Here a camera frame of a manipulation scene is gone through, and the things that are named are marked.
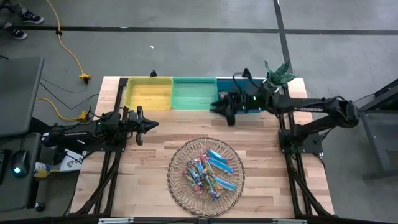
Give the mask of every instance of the round wire basket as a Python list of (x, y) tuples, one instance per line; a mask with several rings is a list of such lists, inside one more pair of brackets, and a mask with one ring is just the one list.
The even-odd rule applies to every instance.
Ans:
[[(187, 161), (198, 158), (207, 149), (228, 158), (228, 165), (234, 170), (231, 175), (217, 168), (213, 169), (223, 180), (236, 184), (236, 191), (222, 191), (220, 199), (215, 202), (206, 187), (202, 194), (196, 194), (181, 174), (187, 168)], [(226, 213), (240, 198), (244, 186), (244, 168), (238, 154), (225, 142), (213, 138), (198, 138), (184, 144), (173, 155), (167, 173), (167, 185), (175, 202), (184, 210), (199, 217), (215, 217)]]

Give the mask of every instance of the wooden tabletop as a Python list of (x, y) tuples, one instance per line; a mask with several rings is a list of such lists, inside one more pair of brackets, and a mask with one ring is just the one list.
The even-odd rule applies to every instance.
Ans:
[[(113, 110), (119, 78), (104, 77), (96, 114)], [(289, 91), (291, 97), (307, 97), (301, 78), (289, 83)], [(268, 112), (239, 114), (235, 127), (227, 127), (223, 117), (208, 111), (144, 111), (144, 116), (160, 124), (143, 136), (143, 146), (138, 146), (135, 138), (127, 142), (116, 182), (113, 217), (191, 217), (170, 196), (167, 168), (180, 146), (205, 136), (229, 144), (239, 154), (246, 173), (241, 198), (220, 217), (294, 217), (285, 157), (280, 152), (277, 139), (279, 121), (274, 115)], [(298, 112), (294, 117), (300, 124), (312, 120), (310, 113)], [(95, 152), (84, 160), (71, 212), (81, 208), (97, 188), (103, 157), (103, 152)], [(309, 189), (324, 208), (333, 213), (321, 162), (312, 154), (303, 154), (302, 157)], [(300, 208), (304, 212), (302, 192), (298, 186), (297, 189)], [(108, 188), (104, 191), (102, 209), (107, 195)]]

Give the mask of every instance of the gray floor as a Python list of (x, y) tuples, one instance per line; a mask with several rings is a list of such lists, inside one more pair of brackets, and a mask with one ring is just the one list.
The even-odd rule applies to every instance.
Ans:
[[(46, 1), (23, 2), (44, 16), (45, 24), (56, 24)], [(71, 26), (277, 28), (271, 0), (53, 0), (53, 4), (61, 23)], [(398, 29), (394, 0), (280, 0), (279, 4), (286, 29)], [(28, 35), (18, 42), (0, 32), (0, 54), (42, 55), (44, 78), (73, 91), (84, 87), (75, 61), (59, 46), (54, 32), (28, 31)], [(93, 76), (79, 95), (49, 86), (68, 105), (97, 93), (105, 75), (148, 75), (156, 70), (165, 76), (230, 76), (247, 67), (254, 76), (263, 77), (264, 60), (272, 67), (283, 62), (278, 34), (64, 32), (63, 41)], [(288, 35), (287, 44), (294, 72), (305, 79), (309, 96), (355, 100), (398, 78), (396, 35)], [(41, 88), (38, 95), (51, 98)], [(95, 107), (96, 98), (73, 111), (55, 103), (62, 114), (74, 117), (90, 105)], [(34, 116), (48, 124), (65, 123), (44, 101), (36, 103)], [(363, 174), (379, 166), (361, 124), (336, 128), (323, 148), (337, 215), (398, 222), (398, 179), (362, 181)], [(50, 155), (45, 151), (42, 157)], [(0, 214), (0, 219), (61, 215), (76, 177), (76, 173), (60, 174), (42, 182), (39, 198), (47, 204), (43, 213), (23, 210)]]

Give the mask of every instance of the plastic tray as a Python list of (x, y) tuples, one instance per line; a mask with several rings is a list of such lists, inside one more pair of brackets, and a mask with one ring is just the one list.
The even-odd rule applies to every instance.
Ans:
[(171, 97), (171, 77), (131, 77), (124, 104), (131, 110), (171, 110)]
[(175, 110), (209, 110), (217, 100), (215, 77), (174, 77), (172, 107)]
[[(248, 94), (255, 94), (257, 92), (257, 88), (247, 79), (235, 79), (236, 83), (242, 88), (242, 91), (245, 91)], [(263, 79), (253, 79), (252, 80), (257, 86), (262, 84)], [(217, 80), (217, 100), (220, 99), (219, 93), (228, 92), (228, 91), (236, 91), (239, 90), (238, 86), (235, 84), (233, 80), (225, 80), (219, 79)], [(248, 113), (259, 113), (260, 110), (249, 110)]]

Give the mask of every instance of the shoe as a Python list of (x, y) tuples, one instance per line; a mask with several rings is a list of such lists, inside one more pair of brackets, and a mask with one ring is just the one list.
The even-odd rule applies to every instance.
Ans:
[(29, 12), (29, 10), (26, 10), (25, 13), (19, 15), (24, 22), (31, 22), (34, 24), (41, 24), (44, 22), (44, 18), (38, 15), (33, 14), (32, 12)]
[(27, 38), (27, 34), (24, 31), (17, 30), (13, 25), (11, 25), (7, 28), (3, 27), (3, 29), (6, 30), (9, 34), (11, 34), (17, 40), (24, 40)]

